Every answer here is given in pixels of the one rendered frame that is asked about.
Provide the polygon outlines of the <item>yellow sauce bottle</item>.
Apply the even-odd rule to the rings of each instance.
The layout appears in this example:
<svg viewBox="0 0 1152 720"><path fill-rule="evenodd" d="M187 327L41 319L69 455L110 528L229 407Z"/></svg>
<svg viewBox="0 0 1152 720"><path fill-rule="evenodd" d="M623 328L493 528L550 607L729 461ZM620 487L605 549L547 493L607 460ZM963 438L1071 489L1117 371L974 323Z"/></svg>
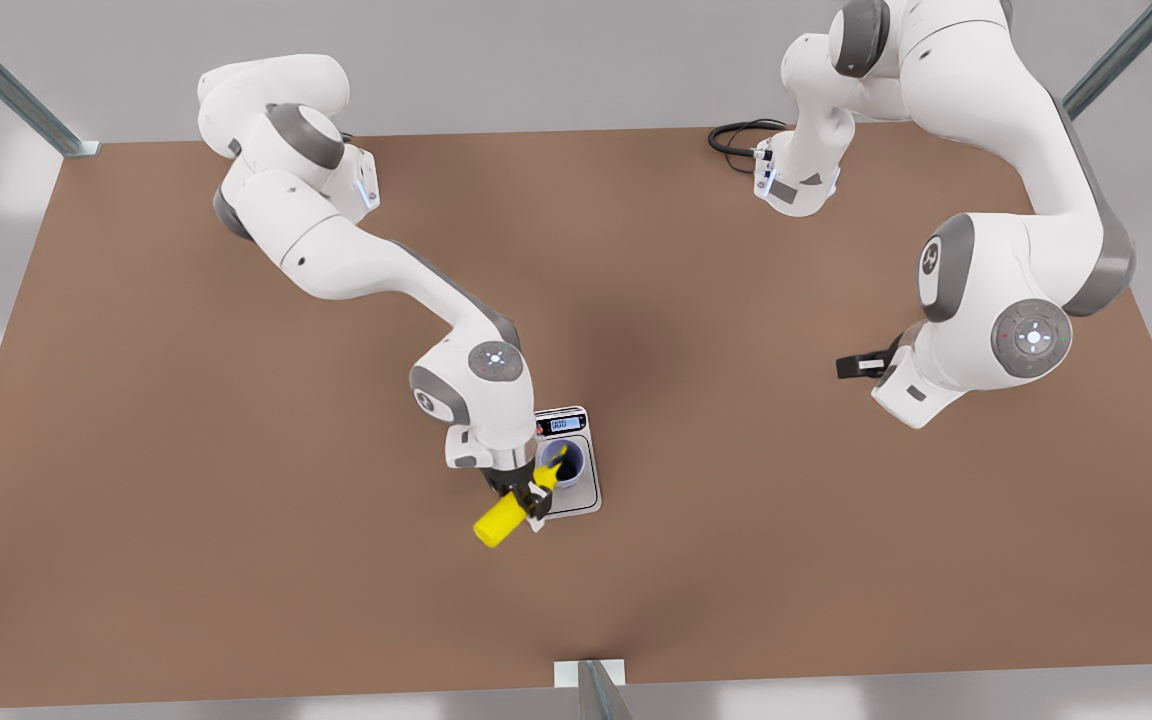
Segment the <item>yellow sauce bottle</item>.
<svg viewBox="0 0 1152 720"><path fill-rule="evenodd" d="M500 497L492 509L475 521L473 535L486 547L495 548L524 521L526 521L526 511L513 502L511 497Z"/></svg>

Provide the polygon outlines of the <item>blue cup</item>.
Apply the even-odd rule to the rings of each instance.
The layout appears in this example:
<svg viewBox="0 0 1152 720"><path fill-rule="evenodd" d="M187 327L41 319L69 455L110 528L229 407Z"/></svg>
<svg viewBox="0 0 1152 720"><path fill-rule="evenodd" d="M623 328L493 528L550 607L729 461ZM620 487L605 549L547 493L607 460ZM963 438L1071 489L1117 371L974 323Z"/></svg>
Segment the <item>blue cup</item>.
<svg viewBox="0 0 1152 720"><path fill-rule="evenodd" d="M575 486L588 465L588 455L579 439L554 439L544 445L536 457L538 467L556 470L556 487Z"/></svg>

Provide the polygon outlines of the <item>silver kitchen scale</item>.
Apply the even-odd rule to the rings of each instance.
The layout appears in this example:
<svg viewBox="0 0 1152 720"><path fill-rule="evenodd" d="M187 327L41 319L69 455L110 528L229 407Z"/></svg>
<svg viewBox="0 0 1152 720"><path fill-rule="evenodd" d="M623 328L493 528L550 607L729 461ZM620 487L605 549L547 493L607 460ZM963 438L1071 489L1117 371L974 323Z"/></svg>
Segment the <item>silver kitchen scale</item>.
<svg viewBox="0 0 1152 720"><path fill-rule="evenodd" d="M596 473L593 433L589 427L589 414L585 407L558 407L536 411L536 430L538 430L538 452L554 439L579 439L588 455L588 465L575 486L554 491L552 510L547 520L571 518L571 516L596 511L602 506L602 488Z"/></svg>

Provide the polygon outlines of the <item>silver frame post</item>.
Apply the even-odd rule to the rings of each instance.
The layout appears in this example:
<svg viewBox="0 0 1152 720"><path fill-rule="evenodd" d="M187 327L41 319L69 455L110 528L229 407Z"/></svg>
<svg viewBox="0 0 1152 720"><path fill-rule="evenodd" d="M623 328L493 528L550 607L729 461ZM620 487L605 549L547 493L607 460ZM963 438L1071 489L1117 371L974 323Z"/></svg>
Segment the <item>silver frame post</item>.
<svg viewBox="0 0 1152 720"><path fill-rule="evenodd" d="M622 659L585 659L553 664L554 688L575 688L579 720L634 720L621 688L626 685Z"/></svg>
<svg viewBox="0 0 1152 720"><path fill-rule="evenodd" d="M99 141L82 141L1 63L0 101L65 158L93 158L99 154Z"/></svg>
<svg viewBox="0 0 1152 720"><path fill-rule="evenodd" d="M1134 63L1152 44L1152 0L1105 54L1083 74L1083 77L1062 97L1062 108L1069 118L1079 118L1121 73Z"/></svg>

